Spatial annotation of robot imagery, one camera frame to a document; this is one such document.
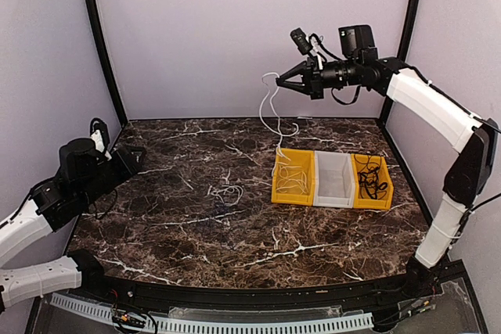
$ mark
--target table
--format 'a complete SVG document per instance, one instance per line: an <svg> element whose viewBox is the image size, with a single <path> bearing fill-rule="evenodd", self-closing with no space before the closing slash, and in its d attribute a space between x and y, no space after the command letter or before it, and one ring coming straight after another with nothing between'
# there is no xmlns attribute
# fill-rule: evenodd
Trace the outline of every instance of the table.
<svg viewBox="0 0 501 334"><path fill-rule="evenodd" d="M391 210L271 204L279 136L259 119L137 120L117 144L146 148L143 171L118 187L101 221L81 216L69 249L91 251L110 276L193 287L323 286L403 273L427 223L375 120L287 119L284 133L293 122L301 130L284 148L384 156ZM234 207L208 194L225 184L244 189Z"/></svg>

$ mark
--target white cable tie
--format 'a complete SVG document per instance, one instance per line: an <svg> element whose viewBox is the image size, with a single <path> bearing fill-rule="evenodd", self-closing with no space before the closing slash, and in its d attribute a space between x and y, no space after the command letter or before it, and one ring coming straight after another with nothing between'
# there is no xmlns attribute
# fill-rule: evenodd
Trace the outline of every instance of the white cable tie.
<svg viewBox="0 0 501 334"><path fill-rule="evenodd" d="M444 235L446 238L448 239L459 239L461 237L460 236L451 236L449 234L447 234L446 232L442 231L435 223L431 223L431 227L435 228L438 232L440 232L442 235Z"/></svg>

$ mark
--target wire in bin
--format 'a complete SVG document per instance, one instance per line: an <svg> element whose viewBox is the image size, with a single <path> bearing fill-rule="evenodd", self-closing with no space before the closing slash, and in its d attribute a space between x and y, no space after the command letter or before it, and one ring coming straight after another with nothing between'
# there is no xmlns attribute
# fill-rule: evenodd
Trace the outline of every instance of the wire in bin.
<svg viewBox="0 0 501 334"><path fill-rule="evenodd" d="M303 194L308 194L308 176L301 166L290 166L283 162L278 162L279 173L276 181L276 191L291 192L299 189Z"/></svg>
<svg viewBox="0 0 501 334"><path fill-rule="evenodd" d="M380 183L379 175L383 157L379 157L378 162L371 162L374 156L368 156L367 162L360 162L354 156L355 162L363 167L357 171L360 185L361 199L383 199L387 195L388 183L383 181Z"/></svg>

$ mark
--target yellow bin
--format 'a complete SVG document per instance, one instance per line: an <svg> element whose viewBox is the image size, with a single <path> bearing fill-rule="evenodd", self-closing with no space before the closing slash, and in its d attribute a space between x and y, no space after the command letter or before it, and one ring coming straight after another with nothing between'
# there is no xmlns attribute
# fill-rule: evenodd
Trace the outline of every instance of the yellow bin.
<svg viewBox="0 0 501 334"><path fill-rule="evenodd" d="M313 205L315 198L315 152L312 150L282 149L276 155L273 173L272 203Z"/></svg>
<svg viewBox="0 0 501 334"><path fill-rule="evenodd" d="M390 210L391 199L393 198L393 183L391 183L390 174L384 157L352 154L351 163L353 164L353 171L356 171L355 200L353 202L353 207L358 209ZM368 168L377 166L380 167L378 171L379 183L386 183L387 188L379 199L371 199L365 189L360 187L359 172L367 172Z"/></svg>

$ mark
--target black cable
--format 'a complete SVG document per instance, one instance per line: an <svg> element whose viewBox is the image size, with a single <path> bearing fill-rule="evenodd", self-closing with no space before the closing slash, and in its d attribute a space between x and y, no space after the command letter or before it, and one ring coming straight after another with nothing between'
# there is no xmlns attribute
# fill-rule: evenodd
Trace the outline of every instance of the black cable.
<svg viewBox="0 0 501 334"><path fill-rule="evenodd" d="M342 60L342 58L335 56L332 52L330 52L322 43L322 40L319 38L319 36L316 33L312 33L312 37L316 39L317 45L332 59L334 60Z"/></svg>
<svg viewBox="0 0 501 334"><path fill-rule="evenodd" d="M479 207L482 207L484 206L486 203L490 203L491 201L494 201L495 199L498 199L499 197L501 197L501 193L498 193L497 195L494 195L493 197L489 198L489 199L486 199L486 201L482 201L481 203L479 203L478 205L475 205L473 208L471 208L470 210L470 214L473 213L476 209L478 209Z"/></svg>
<svg viewBox="0 0 501 334"><path fill-rule="evenodd" d="M42 184L45 184L46 182L48 181L51 181L53 180L54 178L47 178L47 179L44 179L42 181L40 181L38 184L36 184L33 188L30 189L29 193L24 197L23 199L23 202L19 205L19 207L16 209L16 211L13 213L13 215L9 218L9 219L6 219L5 221L3 221L1 224L0 224L0 229L4 228L10 221L13 221L14 219L16 219L16 217L19 215L19 213L21 212L21 210L23 209L24 207L24 204L28 201L28 199L33 195L33 191L38 188L40 185Z"/></svg>
<svg viewBox="0 0 501 334"><path fill-rule="evenodd" d="M473 117L476 121L479 121L480 123L482 124L485 124L487 125L488 127L492 128L494 131L498 132L498 133L501 133L501 130L495 126L493 126L492 124L490 124L488 121L484 120L484 119L481 119L480 117Z"/></svg>
<svg viewBox="0 0 501 334"><path fill-rule="evenodd" d="M430 82L422 73L421 71L415 67L415 66L410 66L410 65L406 65L408 68L410 68L411 70L413 70L414 72L416 72L416 74L419 76L419 78L421 80L423 80L424 82L426 82L427 84ZM469 109L467 109L466 107L464 107L461 103L457 102L453 97L451 97L450 95L448 95L447 93L445 93L443 90L441 90L439 87L433 85L433 84L428 84L428 86L430 88L432 88L433 90L435 90L438 94L440 95L443 95L444 97L446 97L449 101L451 101L452 103L454 103L456 106L458 106L464 113L467 113L469 116L471 115L471 111L469 111ZM491 129L493 129L494 131L498 132L501 134L501 130L497 127L495 127L494 125L490 124L488 121L484 120L484 119L481 119L480 117L473 117L476 121L482 123L482 124L485 124L487 125L488 127L490 127Z"/></svg>
<svg viewBox="0 0 501 334"><path fill-rule="evenodd" d="M417 76L422 80L424 81L426 84L430 84L430 80L428 80L422 73L421 71L417 68L417 66L410 66L409 64L406 64L405 65L407 68L413 70L414 72L416 72Z"/></svg>
<svg viewBox="0 0 501 334"><path fill-rule="evenodd" d="M386 321L388 321L389 319L395 317L395 316L398 316L400 315L403 311L405 311L407 308L411 307L412 305L414 305L414 303L416 303L417 301L419 301L422 297L423 297L423 294L420 294L419 297L417 297L416 299L414 299L413 301L411 301L410 303L406 304L403 308L399 309L398 312L395 312L394 314L382 319L382 320L379 320L379 321L376 321L374 322L374 325L380 325L380 324L383 324L383 325L390 325L391 323L385 323Z"/></svg>
<svg viewBox="0 0 501 334"><path fill-rule="evenodd" d="M83 289L82 292L88 294L89 296L97 298L99 301L101 301L103 299L106 299L105 296L96 295L96 294L91 293L91 292L89 292L89 291L87 291L85 289ZM113 306L111 307L112 312L113 311L116 312L116 309L120 309L120 306L122 306L122 307L128 307L129 309L132 309L131 311L127 311L127 310L124 309L124 311L125 311L124 314L130 313L130 312L136 313L136 314L139 314L139 315L143 314L143 315L147 316L151 320L151 322L153 323L153 327L154 327L153 334L158 334L158 323L155 321L155 319L153 318L153 316L149 312L143 310L142 308L136 307L136 306L128 304L128 303L119 303L118 302L118 294L117 294L117 292L114 291L114 290L110 290L110 291L108 291L108 293L106 295L110 295L110 293L113 293L114 296L115 296L115 301L113 303ZM139 330L139 331L132 331L132 333L138 333L138 332L141 332L142 330L144 330L144 328L141 329L141 330Z"/></svg>
<svg viewBox="0 0 501 334"><path fill-rule="evenodd" d="M94 203L92 204L94 206L94 210L95 210L94 218L97 221L101 221L116 205L117 200L118 200L118 192L116 189L114 189L113 192L115 193L115 197L113 198L113 201L111 202L111 204L108 206L108 208L100 216L98 215L98 210L97 210L96 205Z"/></svg>
<svg viewBox="0 0 501 334"><path fill-rule="evenodd" d="M343 106L350 106L352 105L353 103L357 102L357 100L359 99L359 94L360 94L360 88L362 86L357 86L356 90L355 90L355 94L353 95L353 99L351 100L351 102L345 102L345 101L342 101L340 100L339 98L337 98L335 95L334 95L334 88L330 89L330 94L332 95L332 98L334 98L334 100L339 103L340 105L343 105Z"/></svg>
<svg viewBox="0 0 501 334"><path fill-rule="evenodd" d="M400 317L398 320L396 321L391 321L391 322L385 322L383 325L384 326L393 326L393 325L397 325L399 322L402 322L404 320L406 320L407 318L411 318L411 317L414 317L414 316L417 316L418 314L422 314L426 311L428 311L430 308L427 308L427 306L421 304L419 307L416 307L416 308L413 308L413 309L409 309L404 316Z"/></svg>
<svg viewBox="0 0 501 334"><path fill-rule="evenodd" d="M99 119L98 117L95 117L91 120L91 125L90 125L90 135L92 135L96 130L94 129L94 125L95 124L99 124L99 123L104 123L104 121L102 121L101 119Z"/></svg>
<svg viewBox="0 0 501 334"><path fill-rule="evenodd" d="M380 162L371 162L371 158L373 156L368 156L367 162L360 162L357 160L357 157L354 156L355 162L360 165L365 165L361 170L357 171L357 175L359 177L359 186L360 186L360 198L364 199L363 191L365 190L367 196L371 199L383 199L387 195L388 183L383 181L379 183L379 173L383 163L383 157L380 156Z"/></svg>
<svg viewBox="0 0 501 334"><path fill-rule="evenodd" d="M397 289L371 289L370 292L371 293L399 293L400 291L402 291L403 288L404 288L404 286L398 287Z"/></svg>

